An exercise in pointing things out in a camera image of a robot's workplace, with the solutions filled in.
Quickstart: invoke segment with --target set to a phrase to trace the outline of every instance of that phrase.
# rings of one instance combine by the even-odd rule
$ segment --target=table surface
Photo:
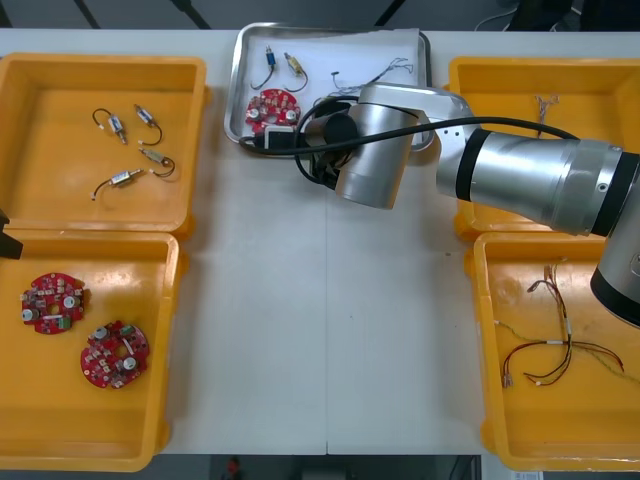
[[[468,56],[633,57],[640,34],[425,32],[434,85]],[[412,159],[395,208],[338,199],[222,128],[236,31],[0,30],[12,51],[191,55],[206,109],[171,348],[167,453],[483,453],[455,201]]]

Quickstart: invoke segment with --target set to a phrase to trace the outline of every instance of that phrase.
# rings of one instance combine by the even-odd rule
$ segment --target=stainless steel tray
[[[224,131],[232,142],[238,143],[242,136],[242,129],[245,125],[245,112],[247,106],[243,102],[242,86],[246,84],[247,52],[249,39],[252,36],[273,36],[274,38],[318,38],[335,37],[349,33],[361,33],[354,30],[325,30],[320,28],[298,28],[290,27],[279,23],[252,23],[244,27],[236,40],[233,50],[233,65],[231,68],[231,80],[229,82],[229,95],[227,97],[227,108],[224,114]],[[418,86],[431,86],[431,46],[429,40],[422,33],[419,35],[418,43],[419,64],[418,64]],[[426,132],[422,135],[422,140],[412,146],[412,150],[423,150],[433,141],[433,132]]]

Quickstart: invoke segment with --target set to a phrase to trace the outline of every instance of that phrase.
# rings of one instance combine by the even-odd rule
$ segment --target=yellow plastic tray
[[[168,440],[167,354],[179,283],[178,243],[165,233],[13,230],[22,259],[0,259],[0,468],[137,471]],[[90,291],[86,316],[46,336],[22,324],[19,296],[63,272]],[[149,369],[122,390],[91,385],[87,336],[115,320],[145,333]]]
[[[555,94],[560,102],[549,107],[545,123],[640,151],[640,60],[460,57],[451,62],[449,77],[450,90],[462,95],[475,115],[537,122],[535,95]],[[536,135],[508,126],[486,128]],[[489,231],[549,231],[518,215],[462,201],[454,225],[467,240]]]
[[[12,54],[0,62],[0,208],[8,228],[137,230],[188,234],[205,64],[198,58]],[[149,147],[176,173],[150,173],[123,188],[98,184],[123,170],[158,168],[138,152],[157,131],[136,115],[146,108],[164,131]],[[123,146],[92,112],[106,108],[128,133]]]
[[[563,358],[562,347],[533,347],[511,363],[514,386],[503,389],[501,366],[524,343],[521,335],[561,336],[555,301],[545,288],[527,293],[546,264],[557,270],[575,340],[614,350],[627,373],[640,378],[640,330],[611,315],[589,288],[604,242],[555,233],[488,233],[469,252],[465,269],[473,282],[481,332],[486,420],[485,446],[515,470],[640,470],[640,384],[613,375],[590,355],[576,351],[555,385],[536,387],[523,371],[545,372]]]

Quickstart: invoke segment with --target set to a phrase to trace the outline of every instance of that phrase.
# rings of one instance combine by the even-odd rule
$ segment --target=gray floor
[[[102,28],[193,29],[195,26],[169,0],[85,0]],[[238,29],[258,21],[287,22],[300,26],[368,28],[390,0],[193,0],[205,20],[215,29]],[[2,0],[17,28],[89,28],[72,0]],[[388,23],[389,28],[423,30],[472,30],[492,15],[513,8],[513,0],[407,0]],[[500,30],[508,18],[486,24],[484,30]],[[219,479],[227,457],[205,455],[159,455],[132,480]],[[289,480],[302,465],[347,466],[359,480],[445,479],[454,457],[242,457],[247,479]],[[121,478],[117,474],[62,472],[0,472],[0,480],[57,480]],[[640,478],[636,474],[547,474],[547,480],[602,480]]]

